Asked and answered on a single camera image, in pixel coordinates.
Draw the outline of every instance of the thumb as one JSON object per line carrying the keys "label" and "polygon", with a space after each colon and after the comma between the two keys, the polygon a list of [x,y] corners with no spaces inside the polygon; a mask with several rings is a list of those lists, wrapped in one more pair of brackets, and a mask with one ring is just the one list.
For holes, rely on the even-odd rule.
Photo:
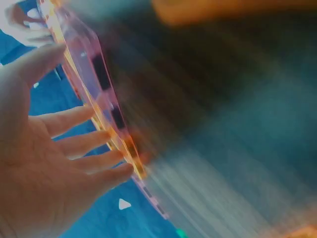
{"label": "thumb", "polygon": [[129,163],[122,164],[114,169],[91,175],[94,193],[102,196],[110,189],[128,181],[133,173],[133,166]]}
{"label": "thumb", "polygon": [[20,57],[11,64],[11,67],[14,68],[16,75],[31,88],[62,62],[65,49],[64,44],[44,46]]}

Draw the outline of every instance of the blurred background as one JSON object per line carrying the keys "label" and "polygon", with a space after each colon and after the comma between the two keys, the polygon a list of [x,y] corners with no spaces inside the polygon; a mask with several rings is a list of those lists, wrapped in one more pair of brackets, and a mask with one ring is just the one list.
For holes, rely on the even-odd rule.
{"label": "blurred background", "polygon": [[[145,182],[170,221],[129,181],[63,237],[275,237],[316,223],[315,11],[188,24],[148,0],[69,7],[100,37],[123,114],[153,159]],[[30,50],[2,38],[2,64]],[[81,104],[59,67],[31,96],[32,115]],[[119,210],[119,199],[132,206]]]}

